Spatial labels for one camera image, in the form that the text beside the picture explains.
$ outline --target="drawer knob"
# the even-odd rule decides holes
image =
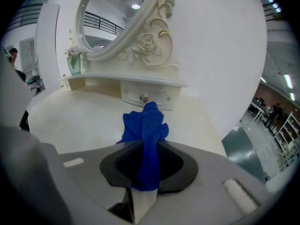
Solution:
[[[144,103],[147,103],[149,101],[149,96],[147,93],[143,93],[141,96],[140,96],[140,100],[143,101]]]

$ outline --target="white tabletop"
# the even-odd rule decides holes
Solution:
[[[259,111],[261,111],[262,113],[264,113],[264,110],[262,108],[260,108],[259,106],[257,106],[254,102],[251,102],[251,105],[253,105],[254,107],[256,107]]]
[[[58,90],[31,108],[30,132],[53,144],[58,153],[92,150],[118,142],[124,131],[123,114],[142,110],[123,102],[119,90]],[[162,113],[169,126],[166,140],[226,157],[219,135],[196,98],[181,95],[174,111]]]

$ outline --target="shelving unit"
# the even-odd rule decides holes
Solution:
[[[295,155],[298,157],[300,150],[298,143],[300,142],[300,123],[291,112],[283,126],[275,134],[274,139],[278,143],[281,153],[280,160],[283,163],[283,168],[289,166]]]

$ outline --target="carved rose decoration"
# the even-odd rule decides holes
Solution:
[[[149,66],[159,66],[166,62],[172,53],[172,38],[166,23],[167,15],[172,14],[173,0],[158,0],[154,15],[146,19],[144,32],[136,37],[133,46],[129,46],[118,55],[132,63],[141,58]]]
[[[155,38],[152,34],[145,34],[145,35],[138,35],[136,37],[137,46],[134,47],[127,47],[125,49],[125,52],[121,52],[118,57],[120,59],[130,59],[133,61],[133,58],[131,58],[131,55],[134,56],[134,58],[139,58],[141,55],[141,58],[145,62],[150,62],[147,59],[147,56],[149,55],[162,55],[160,47],[157,45]]]

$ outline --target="green floor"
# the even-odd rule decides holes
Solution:
[[[265,183],[263,167],[253,145],[241,125],[222,140],[227,157],[258,180]]]

